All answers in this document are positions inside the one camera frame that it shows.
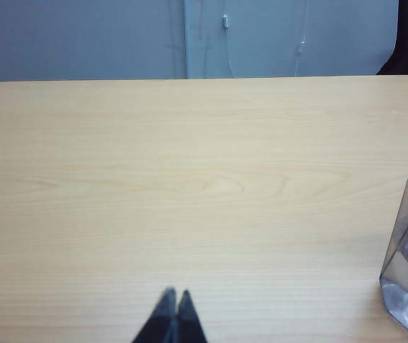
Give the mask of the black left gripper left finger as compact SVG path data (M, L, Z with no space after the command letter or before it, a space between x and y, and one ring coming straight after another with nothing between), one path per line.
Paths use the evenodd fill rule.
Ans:
M176 291L167 287L133 339L133 343L178 342L178 322L176 321Z

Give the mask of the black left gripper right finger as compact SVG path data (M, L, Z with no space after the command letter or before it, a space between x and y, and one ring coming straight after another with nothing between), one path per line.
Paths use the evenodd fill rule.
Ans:
M181 296L176 318L179 322L179 342L207 343L207 338L188 289L185 289Z

